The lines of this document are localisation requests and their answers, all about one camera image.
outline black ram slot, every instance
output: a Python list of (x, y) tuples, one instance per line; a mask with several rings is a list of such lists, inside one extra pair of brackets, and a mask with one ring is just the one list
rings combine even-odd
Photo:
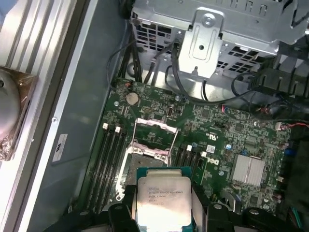
[(196, 152), (196, 154), (194, 155), (194, 160), (192, 161), (193, 163), (192, 173), (195, 173), (200, 157), (201, 157), (200, 153)]
[[(103, 147), (105, 146), (105, 142), (107, 141), (107, 138), (110, 136), (111, 133), (113, 133), (113, 130), (114, 129), (108, 129), (108, 130), (104, 130), (104, 134), (103, 134), (103, 138), (102, 138), (102, 143), (101, 143), (101, 146), (100, 146), (100, 151), (103, 149)], [(92, 186), (93, 186), (93, 182), (95, 181), (95, 173), (96, 173), (96, 170), (98, 169), (98, 164), (99, 164), (99, 161), (101, 159), (101, 152), (98, 153), (97, 157), (96, 157), (96, 162), (95, 162), (95, 166), (93, 168), (93, 170), (91, 170), (90, 172), (92, 173), (92, 177), (91, 177), (91, 180), (90, 180), (90, 185), (89, 185), (89, 193), (88, 193), (88, 196), (87, 196), (87, 200), (86, 200), (86, 208), (89, 207), (89, 202), (90, 202), (90, 199), (91, 199), (91, 195), (92, 195)]]
[(183, 167), (184, 163), (185, 163), (185, 160), (187, 158), (187, 153), (188, 151), (184, 151), (180, 157), (180, 160), (179, 160), (179, 164), (178, 164), (178, 167)]
[(177, 152), (176, 157), (175, 157), (175, 161), (173, 162), (172, 166), (178, 167), (178, 163), (179, 163), (179, 160), (180, 160), (182, 153), (183, 153), (183, 148), (179, 147), (178, 152)]
[(98, 189), (97, 192), (95, 194), (95, 212), (99, 213), (97, 210), (98, 208), (100, 208), (99, 206), (99, 202), (102, 200), (102, 195), (104, 192), (104, 181), (105, 181), (105, 177), (106, 177), (106, 173), (108, 172), (110, 166), (111, 166), (111, 162), (112, 162), (112, 158), (114, 156), (115, 150), (117, 149), (117, 146), (119, 145), (119, 139), (120, 139), (120, 133), (115, 133), (113, 136), (113, 140), (112, 140), (112, 144), (109, 147), (109, 149), (106, 150), (106, 153), (104, 154), (104, 156), (106, 157), (103, 166), (102, 166), (102, 170), (100, 172), (99, 175), (99, 183), (98, 183)]
[(103, 200), (99, 204), (100, 205), (100, 208), (98, 209), (99, 212), (101, 212), (103, 207), (107, 204), (108, 198), (110, 196), (110, 193), (111, 193), (111, 190), (112, 190), (112, 185), (113, 185), (114, 180), (115, 180), (118, 164), (119, 164), (120, 158), (122, 156), (125, 141), (126, 141), (126, 132), (122, 132), (120, 139), (119, 139), (119, 143), (117, 145), (117, 149), (116, 149), (116, 151), (113, 155), (113, 159), (112, 159), (112, 162), (111, 162), (110, 169), (106, 173), (106, 176), (105, 176), (105, 179), (104, 179), (105, 195), (104, 195)]
[(186, 151), (185, 160), (183, 162), (183, 167), (190, 167), (191, 158), (192, 158), (192, 152)]
[(101, 173), (103, 163), (106, 159), (105, 157), (106, 150), (109, 150), (109, 147), (111, 146), (113, 135), (114, 135), (114, 130), (109, 132), (106, 140), (103, 141), (104, 145), (102, 146), (100, 150), (99, 160), (97, 162), (97, 165), (96, 165), (96, 168), (93, 174), (94, 178), (90, 186), (90, 199), (88, 202), (88, 209), (92, 209), (92, 207), (94, 206), (96, 188), (99, 182), (99, 175)]

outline metal bracket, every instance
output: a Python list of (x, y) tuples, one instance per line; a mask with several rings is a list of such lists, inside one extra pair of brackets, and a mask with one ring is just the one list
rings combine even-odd
[(223, 16), (198, 10), (192, 30), (185, 33), (179, 55), (179, 70), (210, 78), (216, 70), (223, 41), (219, 38)]
[[(168, 131), (170, 133), (175, 134), (172, 144), (170, 148), (166, 150), (160, 150), (160, 149), (150, 149), (149, 147), (139, 144), (136, 142), (135, 134), (136, 134), (136, 128), (138, 124), (148, 125), (148, 126), (159, 126), (161, 129)], [(129, 154), (135, 153), (139, 155), (147, 155), (150, 157), (153, 157), (156, 160), (161, 160), (164, 162), (167, 166), (171, 165), (171, 150), (173, 148), (173, 145), (175, 143), (176, 137), (178, 134), (178, 129), (175, 127), (170, 127), (167, 124), (158, 121), (158, 120), (145, 120), (142, 118), (137, 118), (135, 120), (134, 130), (133, 130), (133, 136), (132, 136), (132, 142), (131, 145), (126, 148), (126, 152), (124, 155), (124, 159), (122, 161), (120, 171), (118, 174), (118, 179), (116, 182), (116, 200), (121, 201), (123, 197), (125, 196), (125, 189), (121, 185), (121, 179), (125, 170), (126, 166), (126, 160)]]
[(155, 119), (145, 120), (145, 119), (142, 119), (142, 118), (137, 118), (135, 120), (134, 131), (133, 131), (133, 136), (132, 136), (132, 147), (135, 146), (135, 133), (136, 133), (136, 127), (137, 127), (138, 124), (143, 124), (143, 125), (148, 125), (148, 126), (159, 126), (161, 129), (175, 134), (173, 141), (172, 141), (172, 144), (170, 145), (170, 149), (169, 150), (167, 149), (168, 150), (168, 153), (167, 153), (168, 166), (170, 166), (170, 164), (171, 164), (171, 159), (170, 159), (171, 151), (172, 151), (172, 148), (174, 146), (175, 140), (177, 138), (178, 129), (175, 128), (175, 127), (170, 127), (167, 124), (163, 123), (162, 121), (158, 121), (158, 120), (155, 120)]

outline capacitor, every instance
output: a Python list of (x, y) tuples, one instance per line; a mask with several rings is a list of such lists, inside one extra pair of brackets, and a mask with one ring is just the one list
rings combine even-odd
[(232, 145), (231, 144), (227, 144), (225, 145), (226, 150), (232, 150)]
[(269, 205), (268, 204), (264, 204), (263, 205), (263, 209), (268, 210), (269, 209)]

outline chipset heatsink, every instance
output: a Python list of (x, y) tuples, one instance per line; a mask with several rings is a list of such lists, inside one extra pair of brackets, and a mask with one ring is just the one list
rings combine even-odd
[(248, 156), (238, 155), (232, 170), (232, 180), (244, 184), (260, 186), (264, 171), (265, 161)]

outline red wire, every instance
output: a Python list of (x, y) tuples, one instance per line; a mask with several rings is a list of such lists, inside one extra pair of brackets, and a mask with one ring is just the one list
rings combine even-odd
[(294, 124), (288, 124), (288, 127), (294, 127), (294, 126), (305, 126), (309, 128), (309, 125), (303, 122), (296, 122)]

